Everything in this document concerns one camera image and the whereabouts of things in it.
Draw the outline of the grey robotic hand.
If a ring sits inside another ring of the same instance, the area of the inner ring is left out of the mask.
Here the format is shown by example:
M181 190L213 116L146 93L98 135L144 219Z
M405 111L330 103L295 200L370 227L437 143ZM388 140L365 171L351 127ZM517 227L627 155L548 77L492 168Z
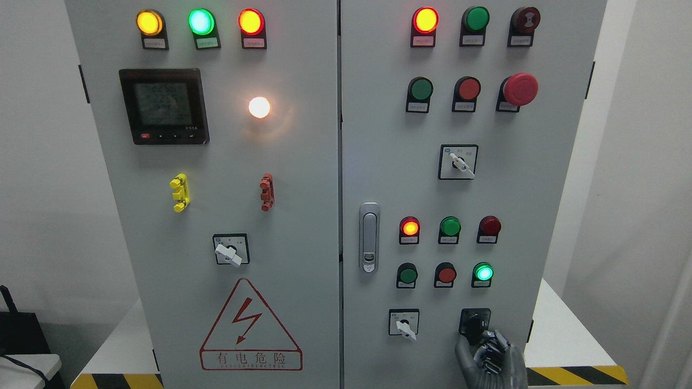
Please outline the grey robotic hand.
M484 331L478 346L459 335L455 354L467 388L527 388L522 351L499 331Z

